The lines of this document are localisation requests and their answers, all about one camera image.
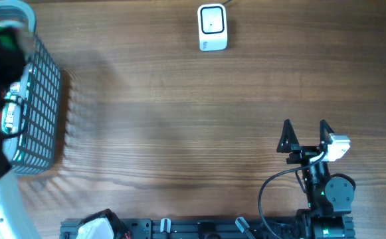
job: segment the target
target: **basket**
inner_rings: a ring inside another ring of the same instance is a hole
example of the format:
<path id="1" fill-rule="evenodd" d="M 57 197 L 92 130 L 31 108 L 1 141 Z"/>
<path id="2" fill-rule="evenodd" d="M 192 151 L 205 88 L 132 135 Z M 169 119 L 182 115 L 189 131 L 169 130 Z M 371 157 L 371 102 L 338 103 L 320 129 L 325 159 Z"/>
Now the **basket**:
<path id="1" fill-rule="evenodd" d="M 0 22 L 18 21 L 28 26 L 35 35 L 36 51 L 33 61 L 24 70 L 20 82 L 16 82 L 17 98 L 24 98 L 26 107 L 11 111 L 13 127 L 23 129 L 20 137 L 3 142 L 3 152 L 18 175 L 37 175 L 50 169 L 54 163 L 56 126 L 62 80 L 60 70 L 36 33 L 33 10 L 17 0 L 0 1 Z M 8 108 L 2 112 L 1 125 L 9 120 Z"/>

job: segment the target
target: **wooden surface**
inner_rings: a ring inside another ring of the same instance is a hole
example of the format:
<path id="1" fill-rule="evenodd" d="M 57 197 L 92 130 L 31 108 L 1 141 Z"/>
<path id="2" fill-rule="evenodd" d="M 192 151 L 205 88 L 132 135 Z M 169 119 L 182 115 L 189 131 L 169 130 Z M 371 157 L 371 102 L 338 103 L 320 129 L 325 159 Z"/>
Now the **wooden surface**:
<path id="1" fill-rule="evenodd" d="M 330 171 L 357 181 L 357 237 L 386 238 L 386 4 L 234 0 L 228 49 L 201 52 L 204 3 L 32 3 L 64 75 L 55 166 L 20 182 L 41 235 L 105 208 L 257 217 L 262 182 L 291 168 L 275 152 L 290 118 L 303 144 L 318 143 L 322 119 L 350 136 Z M 307 207 L 294 175 L 262 204 Z"/>

